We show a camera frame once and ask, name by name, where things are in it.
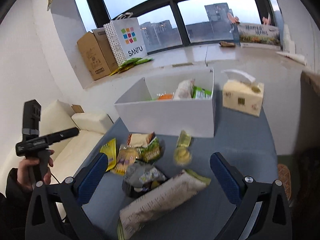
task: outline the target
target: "black cable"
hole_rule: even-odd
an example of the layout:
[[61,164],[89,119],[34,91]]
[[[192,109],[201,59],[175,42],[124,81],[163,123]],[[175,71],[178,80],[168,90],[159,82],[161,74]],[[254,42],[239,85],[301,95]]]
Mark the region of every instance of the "black cable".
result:
[[52,177],[54,177],[55,178],[55,180],[58,182],[58,183],[60,183],[58,180],[57,180],[57,178],[51,173],[51,175],[52,175]]

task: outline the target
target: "sofa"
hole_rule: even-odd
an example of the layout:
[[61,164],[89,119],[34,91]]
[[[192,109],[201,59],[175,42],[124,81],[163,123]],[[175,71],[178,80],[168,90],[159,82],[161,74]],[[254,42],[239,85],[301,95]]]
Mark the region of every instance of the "sofa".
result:
[[[78,113],[60,101],[54,101],[41,112],[39,123],[40,135],[45,135],[72,127],[78,127],[79,135],[63,140],[50,146],[55,153],[51,173],[62,182],[66,177],[73,176],[82,162],[86,159],[102,136],[112,126],[112,121],[107,114]],[[17,168],[24,157],[18,157],[13,149],[7,156],[0,169],[0,192],[5,195],[7,176],[11,168]],[[51,183],[57,183],[54,177]]]

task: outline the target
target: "shopping bag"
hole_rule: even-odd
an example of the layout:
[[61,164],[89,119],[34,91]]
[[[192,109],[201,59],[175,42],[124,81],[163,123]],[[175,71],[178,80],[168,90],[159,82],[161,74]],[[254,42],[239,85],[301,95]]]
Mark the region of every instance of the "shopping bag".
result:
[[104,25],[119,66],[130,58],[147,56],[138,19],[131,16],[132,13],[119,15],[116,20]]

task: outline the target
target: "blue textured pad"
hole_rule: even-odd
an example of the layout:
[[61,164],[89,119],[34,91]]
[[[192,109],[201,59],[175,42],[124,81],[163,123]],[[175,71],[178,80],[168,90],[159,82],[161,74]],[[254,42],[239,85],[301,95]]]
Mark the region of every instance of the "blue textured pad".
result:
[[106,172],[108,157],[103,154],[84,178],[78,189],[77,202],[80,206],[87,204]]
[[210,157],[210,168],[230,203],[240,205],[242,199],[240,187],[215,153]]

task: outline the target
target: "screw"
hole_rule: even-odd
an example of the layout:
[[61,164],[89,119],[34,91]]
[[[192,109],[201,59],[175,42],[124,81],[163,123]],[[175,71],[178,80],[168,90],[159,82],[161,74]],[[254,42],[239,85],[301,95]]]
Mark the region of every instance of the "screw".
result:
[[252,183],[252,182],[253,182],[253,178],[250,177],[250,176],[246,176],[246,177],[244,178],[244,180],[245,180],[246,182],[248,182],[248,183]]
[[278,186],[282,186],[282,182],[281,182],[281,180],[276,179],[276,185],[278,185]]
[[37,183],[36,183],[36,186],[37,187],[41,187],[43,185],[43,182],[42,181],[38,181]]
[[73,177],[67,177],[67,178],[64,180],[64,182],[67,183],[67,184],[73,182]]

